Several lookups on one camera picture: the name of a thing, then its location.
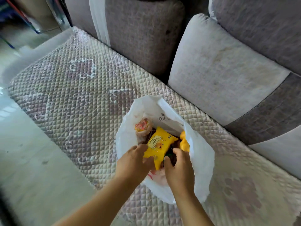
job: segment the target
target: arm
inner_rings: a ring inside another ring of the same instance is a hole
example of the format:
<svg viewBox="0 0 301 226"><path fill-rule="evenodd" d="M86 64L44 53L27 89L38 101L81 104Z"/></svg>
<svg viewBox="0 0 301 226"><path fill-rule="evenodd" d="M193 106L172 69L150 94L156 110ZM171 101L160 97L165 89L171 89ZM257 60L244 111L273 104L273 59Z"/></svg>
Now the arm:
<svg viewBox="0 0 301 226"><path fill-rule="evenodd" d="M170 158L165 156L164 168L168 185L175 196L175 201L185 226L214 226L194 194L194 171L189 152L175 148L177 156L175 167Z"/></svg>
<svg viewBox="0 0 301 226"><path fill-rule="evenodd" d="M110 226L119 209L155 165L153 157L144 160L147 145L133 146L118 161L115 177L96 196L55 226Z"/></svg>

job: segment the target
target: quilted mat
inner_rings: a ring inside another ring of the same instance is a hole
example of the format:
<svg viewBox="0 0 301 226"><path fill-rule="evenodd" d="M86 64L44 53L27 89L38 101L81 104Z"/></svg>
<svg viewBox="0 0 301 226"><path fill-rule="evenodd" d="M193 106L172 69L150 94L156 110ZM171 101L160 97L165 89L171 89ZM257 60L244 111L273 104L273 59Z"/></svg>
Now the quilted mat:
<svg viewBox="0 0 301 226"><path fill-rule="evenodd" d="M116 166L115 134L134 98L162 96L215 150L210 195L215 225L293 225L301 182L250 150L190 102L87 33L74 35L20 72L11 97L101 189ZM176 205L144 185L120 210L137 225L182 225Z"/></svg>

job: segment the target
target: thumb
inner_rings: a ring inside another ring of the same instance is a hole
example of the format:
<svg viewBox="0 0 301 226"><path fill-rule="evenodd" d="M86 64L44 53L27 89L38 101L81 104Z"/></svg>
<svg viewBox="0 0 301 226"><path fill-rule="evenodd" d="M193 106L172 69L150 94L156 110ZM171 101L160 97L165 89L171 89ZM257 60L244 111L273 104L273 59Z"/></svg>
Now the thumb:
<svg viewBox="0 0 301 226"><path fill-rule="evenodd" d="M143 163L148 171L155 170L155 163L153 156L148 157L148 159Z"/></svg>
<svg viewBox="0 0 301 226"><path fill-rule="evenodd" d="M168 156L164 157L164 168L166 171L169 171L173 168L170 158Z"/></svg>

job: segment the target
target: plastic bag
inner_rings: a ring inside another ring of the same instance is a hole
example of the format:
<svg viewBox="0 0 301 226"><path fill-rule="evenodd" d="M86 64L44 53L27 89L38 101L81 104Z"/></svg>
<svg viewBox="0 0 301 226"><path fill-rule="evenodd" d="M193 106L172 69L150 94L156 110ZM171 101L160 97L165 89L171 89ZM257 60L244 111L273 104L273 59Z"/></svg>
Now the plastic bag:
<svg viewBox="0 0 301 226"><path fill-rule="evenodd" d="M138 145L134 126L145 116L152 120L155 128L160 126L172 135L179 136L182 130L185 130L195 175L194 193L201 203L205 202L209 195L209 184L213 174L214 150L162 97L147 95L134 99L116 134L117 158L121 158L133 145ZM162 201L175 204L170 187L156 182L156 176L161 177L162 173L149 174L142 183Z"/></svg>

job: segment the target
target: forearm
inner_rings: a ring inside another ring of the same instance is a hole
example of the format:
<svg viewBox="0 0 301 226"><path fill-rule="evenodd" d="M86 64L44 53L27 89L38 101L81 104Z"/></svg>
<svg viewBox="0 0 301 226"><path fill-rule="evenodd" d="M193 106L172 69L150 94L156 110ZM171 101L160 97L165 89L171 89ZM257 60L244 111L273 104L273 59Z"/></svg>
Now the forearm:
<svg viewBox="0 0 301 226"><path fill-rule="evenodd" d="M90 202L55 226L110 226L135 188L125 179L113 178Z"/></svg>
<svg viewBox="0 0 301 226"><path fill-rule="evenodd" d="M182 194L176 198L184 226L214 226L195 194Z"/></svg>

